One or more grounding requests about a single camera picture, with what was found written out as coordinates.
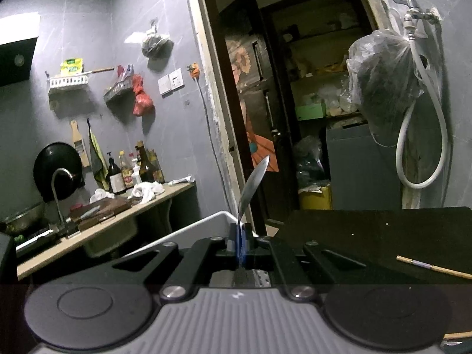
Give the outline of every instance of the black table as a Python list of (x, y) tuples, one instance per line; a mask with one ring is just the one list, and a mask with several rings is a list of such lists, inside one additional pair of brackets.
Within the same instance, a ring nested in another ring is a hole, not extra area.
[(453, 307), (448, 332), (472, 330), (472, 280), (396, 260), (397, 255), (472, 273), (472, 210), (399, 211), (297, 210), (277, 237), (296, 251), (315, 240), (359, 260), (440, 284)]

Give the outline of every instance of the wok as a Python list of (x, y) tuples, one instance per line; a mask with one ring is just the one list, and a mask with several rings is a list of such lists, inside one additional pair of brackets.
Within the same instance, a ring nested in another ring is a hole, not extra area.
[(39, 221), (44, 215), (44, 202), (39, 202), (23, 209), (18, 213), (3, 220), (5, 224), (4, 233), (18, 235), (26, 231), (31, 225)]
[(54, 199), (51, 179), (59, 168), (67, 169), (73, 177), (71, 180), (67, 174), (58, 173), (54, 187), (59, 200), (69, 197), (77, 188), (85, 185), (79, 154), (65, 142), (54, 142), (39, 152), (33, 167), (33, 178), (44, 202)]

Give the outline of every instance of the glass bottle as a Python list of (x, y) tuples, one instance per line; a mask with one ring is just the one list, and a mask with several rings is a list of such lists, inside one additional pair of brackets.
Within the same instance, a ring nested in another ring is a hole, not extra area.
[(133, 174), (133, 169), (131, 169), (129, 162), (124, 156), (124, 150), (120, 151), (118, 159), (121, 174), (123, 175), (124, 184), (127, 188), (132, 188), (134, 186), (133, 177), (131, 177), (131, 174)]
[(109, 166), (108, 166), (108, 175), (107, 180), (110, 184), (110, 192), (114, 194), (122, 194), (126, 192), (126, 185), (124, 184), (123, 175), (121, 170), (112, 157), (112, 152), (108, 152), (109, 156)]
[(162, 174), (162, 169), (160, 168), (160, 164), (159, 164), (159, 160), (157, 159), (157, 154), (156, 152), (154, 151), (154, 149), (151, 149), (151, 150), (148, 150), (148, 156), (149, 156), (149, 160), (150, 162), (154, 165), (154, 167), (157, 169), (157, 176), (158, 176), (158, 180), (157, 182), (159, 183), (164, 183), (165, 180), (164, 180), (164, 174)]
[(155, 166), (149, 161), (146, 154), (146, 149), (142, 141), (138, 141), (136, 148), (139, 151), (141, 159), (141, 166), (139, 168), (139, 175), (143, 182), (154, 182), (159, 180), (159, 175)]

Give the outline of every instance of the range hood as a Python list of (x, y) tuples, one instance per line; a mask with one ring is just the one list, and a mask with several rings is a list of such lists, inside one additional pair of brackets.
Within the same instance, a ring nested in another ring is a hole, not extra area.
[(0, 86), (29, 80), (39, 21), (37, 12), (0, 19)]

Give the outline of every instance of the wooden countertop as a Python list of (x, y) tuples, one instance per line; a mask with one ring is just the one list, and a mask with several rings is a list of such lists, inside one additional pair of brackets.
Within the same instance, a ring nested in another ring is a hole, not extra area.
[(18, 265), (17, 273), (18, 279), (23, 279), (26, 276), (34, 273), (35, 271), (39, 270), (40, 268), (48, 265), (49, 263), (59, 259), (63, 255), (68, 252), (71, 252), (74, 249), (82, 246), (87, 241), (91, 240), (92, 238), (96, 237), (98, 234), (104, 232), (105, 230), (113, 227), (118, 222), (127, 219), (128, 217), (134, 217), (138, 214), (145, 212), (147, 209), (152, 208), (168, 199), (175, 197), (179, 193), (190, 189), (194, 184), (193, 183), (179, 183), (174, 186), (169, 186), (168, 184), (164, 184), (165, 192), (158, 195), (156, 199), (149, 201), (143, 205), (134, 205), (131, 209), (125, 210), (115, 217), (103, 221), (91, 228), (74, 235), (72, 238), (61, 238), (59, 243), (56, 243), (54, 246), (50, 247), (49, 249), (45, 250), (44, 252), (35, 255), (31, 259), (23, 262), (22, 264)]

